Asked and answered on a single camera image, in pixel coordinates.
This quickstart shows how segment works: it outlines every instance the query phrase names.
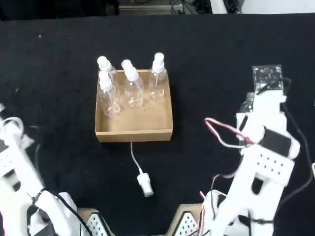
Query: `cable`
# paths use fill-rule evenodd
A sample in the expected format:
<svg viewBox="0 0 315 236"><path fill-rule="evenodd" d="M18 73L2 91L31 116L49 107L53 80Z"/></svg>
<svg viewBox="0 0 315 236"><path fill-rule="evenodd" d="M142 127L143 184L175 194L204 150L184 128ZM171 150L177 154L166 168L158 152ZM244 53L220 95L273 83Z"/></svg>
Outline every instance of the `cable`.
<svg viewBox="0 0 315 236"><path fill-rule="evenodd" d="M289 92L289 90L291 88L291 83L292 83L291 79L289 79L287 77L279 78L277 80L273 80L273 81L268 82L264 87L262 87L261 89L258 90L256 95L262 94L263 92L267 91L271 85L276 84L278 82L286 82L287 83L286 88L283 90L283 94L287 95L287 93Z"/></svg>
<svg viewBox="0 0 315 236"><path fill-rule="evenodd" d="M78 220L81 222L81 224L84 226L84 228L86 229L86 231L89 233L90 236L92 235L92 232L90 230L90 228L87 226L87 224L84 222L84 220L81 218L81 216L65 201L65 199L58 193L53 193L51 191L50 192L52 195L54 195L56 198L58 198L64 205L66 208L68 208L68 210L70 210L77 218Z"/></svg>
<svg viewBox="0 0 315 236"><path fill-rule="evenodd" d="M174 2L174 4L172 4L172 0L169 0L169 4L171 5L171 13L172 14L176 14L175 10L174 10L174 5L178 2L179 0L176 0Z"/></svg>
<svg viewBox="0 0 315 236"><path fill-rule="evenodd" d="M183 9L184 9L184 6L188 9L188 11L191 13L191 14L193 14L193 11L187 6L187 1L185 1L185 0L182 0L182 2L183 2Z"/></svg>
<svg viewBox="0 0 315 236"><path fill-rule="evenodd" d="M248 225L249 236L252 236L252 217L250 212L248 212L248 219L250 220L250 225Z"/></svg>
<svg viewBox="0 0 315 236"><path fill-rule="evenodd" d="M291 79L289 78L281 78L272 82L267 83L264 87L262 87L257 95L265 92L270 85L279 82L279 81L283 81L283 82L287 82L287 87L285 90L283 90L283 94L286 95L290 89L291 86ZM311 160L311 154L310 154L310 149L309 149L309 145L307 142L307 138L305 136L305 134L302 132L302 130L300 129L300 127L298 126L298 124L296 123L295 119L293 118L293 116L291 115L291 113L289 112L289 110L286 107L286 104L283 103L282 104L283 110L285 112L285 114L289 117L290 121L292 122L294 128L296 129L296 131L298 132L298 134L302 137L303 143L304 143L304 149L305 149L305 156L306 156L306 160L308 163L308 166L310 168L310 176L309 179L300 187L298 187L297 189L293 190L290 194L288 194L287 196L285 196L279 203L277 210L275 212L275 216L274 219L276 218L277 214L279 213L279 210L281 209L281 207L291 198L293 198L296 194L300 193L301 191L303 191L304 189L306 189L312 182L313 180L313 171L312 171L312 160ZM264 220L264 219L251 219L251 221L256 222L258 224L271 224L274 223L274 219L273 220Z"/></svg>
<svg viewBox="0 0 315 236"><path fill-rule="evenodd" d="M141 5L141 4L146 4L146 3L149 3L149 2L151 2L152 0L146 0L146 1L137 1L137 0L133 0L136 4L139 4L139 5Z"/></svg>
<svg viewBox="0 0 315 236"><path fill-rule="evenodd" d="M143 172L142 172L142 169L141 169L139 163L137 162L136 158L134 158L134 155L133 155L133 144L132 144L132 142L130 142L130 153L131 153L131 157L132 157L134 163L136 164L136 166L137 166L138 169L139 169L140 174L142 174L142 173L143 173Z"/></svg>
<svg viewBox="0 0 315 236"><path fill-rule="evenodd" d="M282 201L279 203L278 208L276 210L275 216L279 211L279 208L286 203L289 199L291 199L292 197L294 197L296 194L298 194L299 192L303 191L304 189L306 189L311 182L313 181L313 171L312 171L312 160L311 160L311 154L310 154L310 149L309 149L309 145L307 142L307 138L305 136L305 134L302 132L302 130L300 129L300 127L298 126L298 124L296 123L295 119L293 118L293 116L291 115L291 113L289 112L289 110L286 107L286 104L283 103L282 107L284 109L284 112L286 113L286 115L289 117L290 121L293 123L293 126L295 127L296 131L298 132L298 134L302 137L303 139L303 143L304 143L304 149L305 149L305 155L306 155L306 160L308 163L308 166L310 168L310 177L309 179L300 187L298 187L297 189L295 189L294 191L292 191L289 195L287 195L286 197L284 197L282 199Z"/></svg>
<svg viewBox="0 0 315 236"><path fill-rule="evenodd" d="M222 126L224 128L229 129L230 131L232 131L235 134L238 134L239 136L241 136L242 138L244 138L244 140L249 143L249 144L254 144L254 142L247 137L245 134L243 134L241 131L239 131L238 129L228 125L228 124L224 124L221 123L213 118L205 118L205 124L208 126L209 130L216 136L216 138L218 139L218 141L225 147L227 148L245 148L246 146L240 146L240 145L231 145L231 144L227 144L226 142L224 142L219 133L216 131L216 129L210 124L210 123L214 123L216 125Z"/></svg>
<svg viewBox="0 0 315 236"><path fill-rule="evenodd" d="M224 175L224 174L217 174L215 176L213 176L212 178L212 183L211 183L211 187L210 187L210 194L211 194L211 208L212 208L212 211L213 211L213 219L215 219L216 217L216 212L215 212L215 208L214 208L214 205L213 205L213 193L212 193L212 190L213 190L213 187L214 187L214 184L215 184L215 180L218 178L218 177L221 177L221 178L225 178L225 179L229 179L229 178L233 178L235 176L235 174L237 173L237 171L239 170L241 164L242 164L242 161L243 161L243 156L241 156L240 158L240 161L238 163L238 166L236 167L236 169L230 173L230 174L227 174L227 175Z"/></svg>
<svg viewBox="0 0 315 236"><path fill-rule="evenodd" d="M210 232L210 230L207 230L202 236L205 236L209 232Z"/></svg>

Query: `perforated metal plate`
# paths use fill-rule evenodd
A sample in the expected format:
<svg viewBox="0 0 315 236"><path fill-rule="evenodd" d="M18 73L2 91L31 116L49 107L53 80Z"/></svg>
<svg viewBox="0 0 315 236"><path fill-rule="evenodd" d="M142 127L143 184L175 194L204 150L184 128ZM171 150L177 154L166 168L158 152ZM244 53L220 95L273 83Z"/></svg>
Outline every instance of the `perforated metal plate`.
<svg viewBox="0 0 315 236"><path fill-rule="evenodd" d="M87 225L90 228L93 236L110 236L105 222L102 216L99 213L92 213Z"/></svg>
<svg viewBox="0 0 315 236"><path fill-rule="evenodd" d="M197 229L198 224L194 219L192 213L190 211L185 211L182 214L181 220L178 222L173 236L188 236Z"/></svg>

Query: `red wire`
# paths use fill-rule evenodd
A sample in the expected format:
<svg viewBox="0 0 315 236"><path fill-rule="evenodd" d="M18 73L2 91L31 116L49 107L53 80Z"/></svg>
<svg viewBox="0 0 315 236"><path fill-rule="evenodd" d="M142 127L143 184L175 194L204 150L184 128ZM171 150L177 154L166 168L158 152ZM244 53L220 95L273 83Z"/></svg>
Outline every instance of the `red wire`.
<svg viewBox="0 0 315 236"><path fill-rule="evenodd" d="M208 122L210 123L214 123L216 125L219 125L221 127L227 128L228 130L232 131L235 134L238 134L239 136L241 136L242 138L244 138L248 143L250 144L254 144L254 142L245 134L243 134L241 131L239 131L238 129L236 129L235 127L228 125L228 124L224 124L221 123L213 118L205 118L205 124L207 125L207 127L210 129L210 131L217 137L216 133L213 131L214 128L209 126Z"/></svg>

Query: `white wire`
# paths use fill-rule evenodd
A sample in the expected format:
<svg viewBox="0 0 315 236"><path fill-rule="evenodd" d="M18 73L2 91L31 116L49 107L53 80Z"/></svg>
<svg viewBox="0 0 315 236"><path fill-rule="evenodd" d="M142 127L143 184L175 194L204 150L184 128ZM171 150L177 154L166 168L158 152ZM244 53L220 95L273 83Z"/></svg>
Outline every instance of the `white wire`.
<svg viewBox="0 0 315 236"><path fill-rule="evenodd" d="M134 155L133 155L133 145L132 145L132 142L130 142L130 153L131 153L131 157L132 157L134 163L136 164L136 166L137 166L138 169L139 169L139 172L142 174L142 169L141 169L139 163L137 162L136 158L134 158Z"/></svg>
<svg viewBox="0 0 315 236"><path fill-rule="evenodd" d="M215 128L209 123L206 121L206 125L208 126L208 128L211 130L211 132L217 137L218 141L225 147L227 148L238 148L238 149L241 149L241 148L245 148L246 146L240 146L240 145L232 145L232 144L227 144L226 142L224 142L221 137L220 137L220 134L215 130Z"/></svg>
<svg viewBox="0 0 315 236"><path fill-rule="evenodd" d="M2 122L1 122L1 125L0 125L0 129L2 129L4 126L5 126L5 123L8 122L8 121L15 121L18 126L19 126L19 130L21 132L21 138L24 134L24 125L23 125L23 121L18 118L18 117L9 117L9 118L6 118L4 119Z"/></svg>

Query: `clear plastic bottle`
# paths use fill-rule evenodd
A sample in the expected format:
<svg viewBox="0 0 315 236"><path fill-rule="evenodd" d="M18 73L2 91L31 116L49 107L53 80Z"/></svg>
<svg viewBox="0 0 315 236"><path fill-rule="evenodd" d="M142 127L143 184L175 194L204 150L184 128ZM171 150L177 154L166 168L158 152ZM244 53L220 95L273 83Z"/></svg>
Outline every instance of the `clear plastic bottle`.
<svg viewBox="0 0 315 236"><path fill-rule="evenodd" d="M150 98L164 97L167 80L168 74L164 67L164 55L163 53L156 53L148 79Z"/></svg>
<svg viewBox="0 0 315 236"><path fill-rule="evenodd" d="M125 81L125 96L127 103L132 108L140 108L143 105L144 90L143 81L137 70L129 60L124 60L122 67L127 77Z"/></svg>
<svg viewBox="0 0 315 236"><path fill-rule="evenodd" d="M107 71L100 71L98 77L99 87L97 95L102 110L105 115L109 117L117 115L121 110L119 105L119 92L116 86L112 83Z"/></svg>
<svg viewBox="0 0 315 236"><path fill-rule="evenodd" d="M110 61L106 57L100 56L97 59L97 64L99 67L99 72L100 71L107 71L109 73L109 76L110 76L113 84L118 89L117 70L115 69L114 66L112 66Z"/></svg>
<svg viewBox="0 0 315 236"><path fill-rule="evenodd" d="M255 97L254 92L247 92L246 93L246 101L243 102L243 104L241 105L241 108L240 108L241 113L253 112L254 97Z"/></svg>

